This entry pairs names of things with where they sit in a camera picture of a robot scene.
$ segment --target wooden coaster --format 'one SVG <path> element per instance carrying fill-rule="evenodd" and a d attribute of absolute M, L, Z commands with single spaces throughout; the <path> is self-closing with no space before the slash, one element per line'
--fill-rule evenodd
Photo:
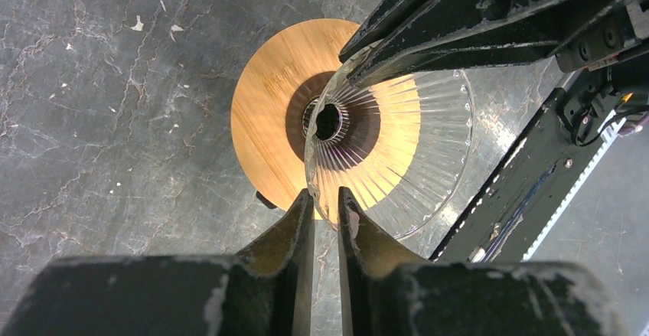
<path fill-rule="evenodd" d="M 286 28 L 253 55 L 236 85 L 231 114 L 236 156 L 253 186 L 283 210 L 287 210 L 300 190 L 306 188 L 305 110 L 341 66 L 338 53 L 357 29 L 358 24 L 330 18 L 305 21 Z M 387 103 L 390 106 L 381 105 L 379 100 L 377 103 L 381 111 L 403 108 L 394 106 L 399 97 L 407 96 L 391 99 Z M 413 107 L 418 108 L 419 104 L 405 107 L 410 111 Z M 380 189 L 360 190 L 361 197 L 366 197 L 365 201 L 370 206 L 385 197 L 399 182 L 416 150 L 419 129 L 400 131 L 391 127 L 399 125 L 391 123 L 396 117 L 403 118 L 404 115 L 381 116 L 383 121 L 375 142 L 377 146 L 372 149 L 378 153 L 377 161 L 397 161 L 396 166 L 390 169 L 396 174 L 390 174 L 388 182 L 380 184 Z M 406 118 L 419 120 L 419 115 Z M 396 151 L 379 146 L 399 145 L 398 142 L 386 143 L 387 139 L 399 135 L 402 140 L 406 137 L 405 145 L 401 144 Z M 405 156 L 394 159 L 395 154 Z M 377 174 L 380 171 L 366 173 L 366 176 L 367 179 L 380 180 Z"/>

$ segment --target wire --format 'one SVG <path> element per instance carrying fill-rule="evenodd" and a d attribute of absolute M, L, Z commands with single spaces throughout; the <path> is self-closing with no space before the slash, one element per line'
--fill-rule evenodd
<path fill-rule="evenodd" d="M 603 125 L 602 128 L 599 130 L 599 132 L 597 133 L 597 135 L 596 135 L 593 139 L 591 139 L 590 141 L 588 141 L 588 142 L 580 142 L 580 141 L 579 141 L 579 139 L 578 139 L 578 135 L 579 135 L 579 126 L 576 126 L 576 127 L 572 130 L 572 134 L 571 134 L 571 136 L 572 136 L 572 143 L 574 143 L 575 145 L 577 145 L 577 146 L 579 146 L 579 147 L 590 146 L 590 145 L 592 145 L 593 143 L 595 143 L 595 141 L 597 141 L 597 139 L 599 139 L 599 137 L 602 135 L 602 132 L 604 132 L 604 131 L 605 131 L 605 130 L 606 130 L 606 129 L 611 125 L 611 124 L 613 124 L 613 123 L 615 123 L 615 122 L 618 122 L 618 121 L 620 121 L 620 120 L 622 120 L 623 118 L 626 118 L 626 117 L 628 117 L 628 116 L 633 116 L 633 115 L 635 115 L 635 114 L 641 114 L 641 113 L 646 113 L 646 112 L 649 112 L 649 105 L 636 106 L 635 108 L 631 108 L 631 109 L 629 109 L 629 110 L 627 110 L 627 111 L 625 111 L 625 112 L 622 112 L 622 113 L 616 114 L 615 116 L 613 116 L 612 118 L 610 118 L 606 123 L 604 123 L 604 125 Z M 590 109 L 587 109 L 585 112 L 582 113 L 582 115 L 581 115 L 577 120 L 580 120 L 580 121 L 583 120 L 586 116 L 588 116 L 589 113 L 590 113 Z"/>

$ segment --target white paint chip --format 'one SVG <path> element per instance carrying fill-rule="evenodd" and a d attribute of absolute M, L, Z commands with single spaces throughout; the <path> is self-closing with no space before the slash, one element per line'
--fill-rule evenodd
<path fill-rule="evenodd" d="M 142 20 L 140 19 L 140 16 L 136 15 L 135 19 L 136 19 L 137 23 L 135 23 L 135 26 L 133 26 L 131 28 L 131 30 L 142 31 L 142 29 L 144 28 L 144 24 L 142 23 Z"/>

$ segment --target clear glass cone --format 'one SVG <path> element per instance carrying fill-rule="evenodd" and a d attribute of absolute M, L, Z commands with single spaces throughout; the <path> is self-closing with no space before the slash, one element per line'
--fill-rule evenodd
<path fill-rule="evenodd" d="M 473 115 L 463 71 L 413 73 L 366 88 L 345 62 L 323 90 L 305 146 L 306 181 L 320 215 L 338 222 L 338 188 L 393 237 L 419 229 L 451 197 L 464 171 Z"/>

